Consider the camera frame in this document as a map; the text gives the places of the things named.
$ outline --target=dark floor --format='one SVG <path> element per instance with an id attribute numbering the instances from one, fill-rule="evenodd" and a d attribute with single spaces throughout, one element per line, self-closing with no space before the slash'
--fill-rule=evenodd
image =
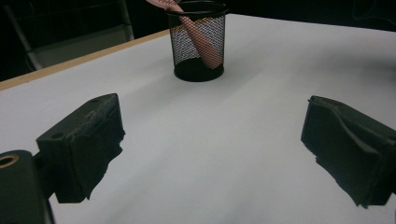
<path id="1" fill-rule="evenodd" d="M 387 21 L 354 20 L 354 0 L 249 0 L 244 3 L 219 1 L 230 8 L 230 13 L 235 14 L 396 31 L 396 25 Z M 19 16 L 19 23 L 33 48 L 84 35 L 120 22 L 114 0 L 19 2 L 14 4 L 13 9 Z M 160 8 L 153 7 L 145 0 L 129 0 L 127 6 L 135 38 L 167 28 L 166 15 Z M 0 81 L 33 71 L 4 10 L 0 10 L 0 29 Z"/>

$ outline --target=black mesh container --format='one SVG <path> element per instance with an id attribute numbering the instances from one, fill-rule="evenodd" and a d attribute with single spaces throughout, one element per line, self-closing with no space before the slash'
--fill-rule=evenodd
<path id="1" fill-rule="evenodd" d="M 216 1 L 179 3 L 168 15 L 176 77 L 203 82 L 224 72 L 224 28 L 228 8 Z"/>

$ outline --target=white table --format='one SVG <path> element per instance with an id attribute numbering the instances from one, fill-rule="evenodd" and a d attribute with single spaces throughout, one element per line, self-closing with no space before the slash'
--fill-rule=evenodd
<path id="1" fill-rule="evenodd" d="M 177 79 L 164 35 L 0 91 L 0 152 L 116 92 L 124 151 L 90 201 L 50 198 L 59 224 L 394 223 L 394 195 L 357 207 L 300 136 L 311 95 L 396 129 L 395 33 L 230 14 L 224 66 Z"/>

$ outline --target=table edge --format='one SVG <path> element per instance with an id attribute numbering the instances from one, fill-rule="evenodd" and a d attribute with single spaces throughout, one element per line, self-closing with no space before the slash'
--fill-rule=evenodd
<path id="1" fill-rule="evenodd" d="M 28 74 L 25 74 L 25 75 L 21 75 L 21 76 L 18 76 L 18 77 L 14 77 L 14 78 L 11 78 L 11 79 L 4 80 L 4 81 L 0 82 L 0 91 L 3 91 L 3 90 L 6 90 L 6 89 L 9 89 L 9 88 L 21 85 L 23 83 L 27 83 L 27 82 L 36 80 L 36 79 L 39 79 L 39 78 L 42 78 L 42 77 L 49 76 L 51 74 L 63 71 L 65 69 L 77 66 L 79 64 L 95 60 L 97 58 L 106 56 L 106 55 L 114 53 L 116 51 L 119 51 L 119 50 L 122 50 L 122 49 L 127 49 L 129 47 L 132 47 L 132 46 L 135 46 L 135 45 L 138 45 L 138 44 L 141 44 L 141 43 L 144 43 L 144 42 L 147 42 L 147 41 L 150 41 L 152 39 L 155 39 L 155 38 L 158 38 L 158 37 L 161 37 L 161 36 L 164 36 L 164 35 L 168 35 L 168 34 L 169 34 L 169 30 L 160 31 L 160 32 L 155 33 L 155 34 L 146 35 L 146 36 L 143 36 L 141 38 L 137 38 L 135 40 L 131 40 L 131 41 L 128 41 L 126 43 L 123 43 L 123 44 L 120 44 L 120 45 L 117 45 L 117 46 L 114 46 L 114 47 L 111 47 L 111 48 L 108 48 L 108 49 L 102 49 L 102 50 L 96 51 L 94 53 L 87 54 L 87 55 L 84 55 L 82 57 L 78 57 L 76 59 L 73 59 L 73 60 L 70 60 L 70 61 L 67 61 L 67 62 L 64 62 L 64 63 L 58 63 L 58 64 L 55 64 L 53 66 L 34 71 L 32 73 L 28 73 Z"/>

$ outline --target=round hole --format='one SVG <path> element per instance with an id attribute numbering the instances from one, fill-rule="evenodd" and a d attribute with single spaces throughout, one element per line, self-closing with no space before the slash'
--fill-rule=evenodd
<path id="1" fill-rule="evenodd" d="M 62 136 L 64 136 L 63 133 L 55 133 L 55 134 L 53 134 L 53 135 L 51 136 L 51 138 L 60 138 L 60 137 L 62 137 Z"/>
<path id="2" fill-rule="evenodd" d="M 6 155 L 4 157 L 0 158 L 0 169 L 2 168 L 6 168 L 12 164 L 14 164 L 15 162 L 17 162 L 17 160 L 20 157 L 18 155 Z"/>

